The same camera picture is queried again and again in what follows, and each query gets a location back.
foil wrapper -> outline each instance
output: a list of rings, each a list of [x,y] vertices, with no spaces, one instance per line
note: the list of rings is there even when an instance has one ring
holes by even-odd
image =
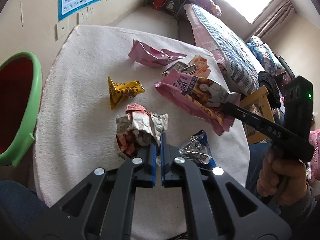
[[[133,46],[128,56],[145,66],[162,68],[178,59],[185,58],[187,55],[167,49],[159,51],[141,41],[133,40]]]
[[[168,128],[168,114],[149,113],[138,104],[127,105],[125,113],[127,116],[116,119],[116,140],[121,158],[135,157],[138,149],[150,145],[152,139],[160,146],[161,134]]]
[[[216,164],[211,156],[207,134],[204,130],[197,132],[189,140],[179,147],[179,153],[186,159],[192,160],[200,167],[215,167]]]

blue wrapper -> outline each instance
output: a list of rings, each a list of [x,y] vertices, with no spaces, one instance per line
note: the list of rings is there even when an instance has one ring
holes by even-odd
[[[198,167],[212,169],[216,167],[208,143],[207,134],[204,130],[197,132],[188,141],[179,147],[180,155],[195,162]]]

snack packaging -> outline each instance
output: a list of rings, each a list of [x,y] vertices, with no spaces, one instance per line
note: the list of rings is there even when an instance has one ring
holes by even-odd
[[[212,169],[216,167],[204,130],[197,132],[179,147],[179,153],[186,159],[192,160],[200,168]]]
[[[194,56],[194,58],[189,62],[189,64],[185,64],[181,61],[176,62],[166,71],[164,71],[162,73],[162,76],[165,77],[173,69],[180,73],[186,73],[203,78],[207,78],[211,72],[208,66],[208,61],[201,56]]]
[[[141,41],[133,40],[133,46],[128,56],[145,66],[163,67],[178,59],[185,58],[187,55],[167,49],[159,51]]]
[[[133,158],[138,149],[147,146],[155,140],[160,146],[160,137],[168,128],[168,114],[149,113],[143,106],[129,104],[126,108],[127,116],[116,119],[116,140],[123,158]]]
[[[110,94],[111,110],[115,109],[117,104],[124,98],[134,98],[145,90],[139,81],[131,81],[129,83],[114,83],[111,77],[108,77],[108,86]]]
[[[211,72],[208,66],[208,61],[201,56],[195,56],[189,62],[189,65],[195,65],[196,71],[192,73],[193,76],[208,78]]]
[[[233,125],[234,118],[225,115],[222,106],[226,102],[239,106],[240,94],[228,92],[217,82],[172,70],[154,85],[170,102],[211,124],[216,134],[222,135]]]

metal screw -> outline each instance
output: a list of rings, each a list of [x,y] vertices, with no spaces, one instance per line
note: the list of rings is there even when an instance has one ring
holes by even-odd
[[[141,158],[139,158],[139,157],[135,157],[135,158],[132,159],[132,162],[134,164],[141,164],[143,162],[143,160]]]
[[[94,170],[94,174],[96,174],[96,175],[102,175],[102,174],[104,174],[104,169],[103,168],[96,168],[95,170]]]
[[[186,159],[184,157],[175,157],[174,158],[174,162],[177,164],[182,164],[186,161]]]
[[[220,167],[215,167],[215,168],[212,169],[212,173],[214,175],[220,176],[220,175],[222,175],[224,173],[224,171]]]

pink snack wrapper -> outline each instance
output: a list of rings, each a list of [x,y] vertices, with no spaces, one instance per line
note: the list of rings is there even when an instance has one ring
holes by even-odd
[[[240,104],[240,94],[230,93],[210,79],[172,70],[162,81],[154,84],[156,90],[170,102],[190,115],[204,119],[214,132],[229,131],[234,118],[222,112],[223,104]]]
[[[133,46],[128,56],[136,62],[149,67],[163,67],[187,55],[172,52],[167,49],[158,51],[149,45],[133,40]]]

